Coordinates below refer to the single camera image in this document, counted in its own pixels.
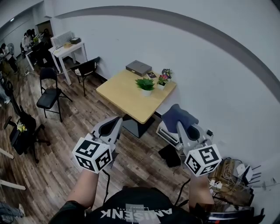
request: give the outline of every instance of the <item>black t-shirt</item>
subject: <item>black t-shirt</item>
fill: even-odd
[[[51,219],[50,224],[200,224],[201,221],[174,206],[157,189],[127,188],[112,196],[86,217],[85,208],[68,201]]]

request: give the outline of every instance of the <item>person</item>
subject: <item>person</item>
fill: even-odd
[[[22,47],[25,51],[28,51],[28,48],[32,42],[31,36],[32,36],[31,30],[27,30],[26,33],[24,34],[24,37],[22,39]]]
[[[0,221],[1,223],[11,223],[14,217],[24,217],[25,211],[22,204],[18,208],[13,208],[4,202],[0,202]]]
[[[44,35],[43,35],[43,38],[42,38],[42,42],[44,42],[44,46],[47,49],[50,49],[52,47],[52,42],[51,42],[52,35],[50,35],[49,30],[47,28],[44,29],[43,34]]]
[[[35,29],[32,29],[31,30],[31,40],[33,40],[35,36],[36,36],[35,35]]]
[[[4,79],[3,79],[2,72],[0,71],[0,97],[4,100],[5,104],[8,104],[11,101],[11,99],[6,95],[5,90],[2,86],[3,84],[4,84]]]
[[[91,208],[95,201],[98,174],[83,170],[67,202],[50,220],[50,224],[128,224],[128,223],[176,223],[196,224],[200,219],[180,207],[174,206],[170,199],[156,188],[125,188],[102,207],[84,216],[85,209]],[[207,176],[192,174],[189,191],[189,207],[196,204],[213,205]]]
[[[14,70],[14,74],[16,74],[18,72],[18,67],[16,65],[16,60],[13,58],[9,51],[9,48],[6,46],[6,44],[2,44],[1,49],[3,52],[3,56],[6,57],[11,68]]]

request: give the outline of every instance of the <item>flower pot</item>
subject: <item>flower pot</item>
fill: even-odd
[[[144,89],[142,89],[142,95],[143,96],[150,96],[151,93],[152,93],[152,90],[144,90]]]
[[[161,90],[163,90],[165,88],[165,86],[166,86],[166,83],[164,83],[164,85],[157,84],[157,88],[161,89]]]

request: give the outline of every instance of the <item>gray box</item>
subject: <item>gray box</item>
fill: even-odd
[[[126,66],[126,70],[131,71],[136,75],[143,77],[147,72],[152,71],[152,67],[140,61],[135,60]]]

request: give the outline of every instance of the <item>office chair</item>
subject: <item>office chair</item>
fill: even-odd
[[[45,126],[41,124],[38,129],[36,129],[36,120],[32,118],[31,115],[27,114],[23,110],[22,106],[18,106],[13,94],[13,85],[10,81],[5,83],[5,93],[10,97],[10,101],[15,109],[16,114],[20,116],[20,119],[17,123],[21,122],[26,127],[26,131],[20,132],[17,128],[17,124],[12,122],[12,117],[9,116],[4,124],[4,129],[6,129],[8,124],[14,127],[10,134],[11,145],[19,155],[22,153],[27,154],[27,149],[31,148],[36,163],[39,163],[35,153],[35,142],[47,143],[47,146],[51,144],[47,140],[37,138],[39,131],[41,129],[45,129]]]
[[[82,64],[79,64],[77,66],[74,66],[71,68],[71,70],[77,75],[78,81],[80,83],[79,77],[82,78],[83,81],[83,88],[84,88],[84,80],[87,76],[95,74],[95,71],[97,69],[97,64],[100,61],[100,57],[94,58],[93,60],[84,62]]]
[[[44,79],[53,79],[56,81],[56,88],[47,88],[44,89],[42,87],[42,80]],[[40,72],[40,85],[41,85],[41,94],[42,96],[40,97],[40,99],[37,102],[37,107],[44,109],[44,113],[45,113],[45,117],[46,116],[46,111],[50,111],[53,113],[57,113],[59,114],[60,117],[60,121],[62,122],[62,118],[61,118],[61,112],[60,112],[60,101],[59,101],[59,97],[64,97],[69,99],[71,102],[73,102],[68,96],[66,96],[61,89],[59,89],[57,87],[57,75],[56,75],[56,71],[53,68],[43,68],[41,69]],[[54,103],[57,101],[58,104],[58,111],[59,112],[55,112],[55,111],[51,111],[50,109],[53,107]]]
[[[54,66],[52,54],[48,51],[43,42],[36,44],[31,47],[31,49],[33,51],[33,57],[37,60],[38,66],[43,68]]]

